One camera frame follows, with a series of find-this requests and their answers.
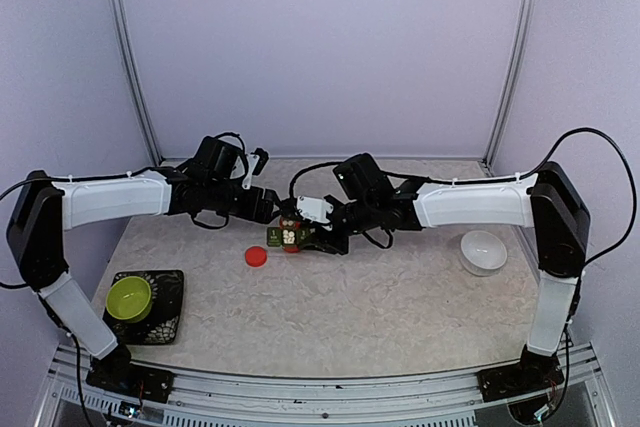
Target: metal frame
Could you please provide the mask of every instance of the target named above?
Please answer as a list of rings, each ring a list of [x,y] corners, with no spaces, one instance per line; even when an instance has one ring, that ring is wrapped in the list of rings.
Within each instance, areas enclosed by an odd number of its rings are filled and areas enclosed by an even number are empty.
[[[529,25],[531,24],[531,18],[533,15],[533,7],[535,0],[522,0],[520,4],[520,14],[518,16],[518,25],[516,28],[516,38],[513,43],[513,49],[511,51],[511,59],[509,60],[509,69],[507,71],[507,77],[505,79],[504,86],[502,87],[502,94],[500,96],[500,106],[498,108],[498,115],[491,132],[491,138],[489,139],[489,145],[484,155],[484,162],[491,168],[495,162],[500,142],[504,136],[505,127],[509,118],[509,112],[513,103],[513,96],[518,83],[518,76],[520,74],[520,68],[522,66],[522,60],[524,58],[524,51],[527,43],[527,34],[529,32]]]
[[[559,355],[564,366],[564,355]],[[79,404],[75,350],[58,348],[41,390],[36,427],[52,425],[61,401]],[[156,366],[147,362],[143,365]],[[83,376],[89,356],[82,355]],[[478,368],[435,374],[362,379],[287,379],[215,374],[162,366],[176,375],[169,402],[145,402],[143,412],[156,420],[139,424],[185,427],[471,427],[479,409],[507,401],[483,403]],[[571,347],[570,385],[585,384],[598,427],[615,427],[611,398],[590,344]],[[91,410],[107,413],[120,402],[137,403],[93,387],[83,386]],[[509,399],[517,402],[539,394]]]
[[[113,10],[113,18],[115,21],[118,44],[120,46],[120,54],[122,55],[122,61],[127,75],[131,97],[133,98],[138,124],[142,131],[142,136],[149,158],[151,162],[153,162],[154,166],[157,167],[162,163],[162,155],[160,154],[156,135],[154,133],[153,126],[151,125],[151,118],[149,117],[144,96],[142,95],[140,77],[138,76],[138,70],[133,56],[133,49],[131,47],[131,39],[129,38],[129,32],[127,30],[124,3],[123,0],[109,1]]]

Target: white wall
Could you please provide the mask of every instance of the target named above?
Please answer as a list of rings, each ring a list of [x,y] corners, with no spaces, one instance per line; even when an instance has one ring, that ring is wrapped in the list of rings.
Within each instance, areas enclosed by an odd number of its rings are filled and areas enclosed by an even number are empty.
[[[640,0],[537,0],[498,173],[526,170],[565,130],[609,133],[640,177]],[[574,138],[556,157],[591,210],[590,253],[624,231],[629,187],[603,141]],[[593,341],[622,425],[640,425],[640,233],[593,265],[576,317]]]
[[[520,0],[124,0],[166,157],[484,155]]]
[[[0,191],[40,168],[83,175],[148,162],[108,1],[0,0],[0,12]],[[2,232],[15,200],[0,203]],[[89,295],[124,226],[97,224],[66,236],[72,273]],[[0,280],[21,282],[4,240]],[[57,331],[24,290],[0,290],[0,331],[0,423],[22,426],[58,344]]]

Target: green bowl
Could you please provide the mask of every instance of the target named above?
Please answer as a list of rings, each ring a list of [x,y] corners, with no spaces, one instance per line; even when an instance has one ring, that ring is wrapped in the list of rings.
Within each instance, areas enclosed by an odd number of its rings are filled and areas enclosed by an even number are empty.
[[[117,320],[135,323],[151,312],[151,286],[142,277],[125,277],[107,294],[107,312]]]

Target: bowl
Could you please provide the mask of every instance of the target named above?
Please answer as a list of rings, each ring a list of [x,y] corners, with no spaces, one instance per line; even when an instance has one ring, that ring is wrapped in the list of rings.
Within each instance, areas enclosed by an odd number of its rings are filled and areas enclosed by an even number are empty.
[[[484,230],[464,234],[460,250],[464,268],[479,277],[497,274],[507,261],[507,248],[502,241]]]
[[[142,277],[125,277],[107,294],[107,312],[127,323],[143,320],[151,312],[151,286]]]

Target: table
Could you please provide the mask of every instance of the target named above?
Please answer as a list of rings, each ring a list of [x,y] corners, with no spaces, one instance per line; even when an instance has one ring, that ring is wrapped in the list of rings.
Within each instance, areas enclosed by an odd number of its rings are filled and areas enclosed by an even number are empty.
[[[317,160],[271,160],[255,185],[287,192]],[[385,170],[477,178],[476,162],[381,160]],[[298,195],[344,198],[330,169],[311,172]],[[220,220],[212,213],[202,220]],[[102,312],[116,272],[181,269],[183,316],[176,341],[132,346],[134,359],[212,372],[286,377],[368,377],[446,371],[519,357],[533,319],[536,282],[510,226],[481,226],[508,251],[503,271],[462,267],[461,235],[478,226],[396,233],[392,250],[353,238],[347,256],[269,249],[253,269],[244,251],[266,227],[239,219],[221,231],[188,216],[131,220],[93,299]]]

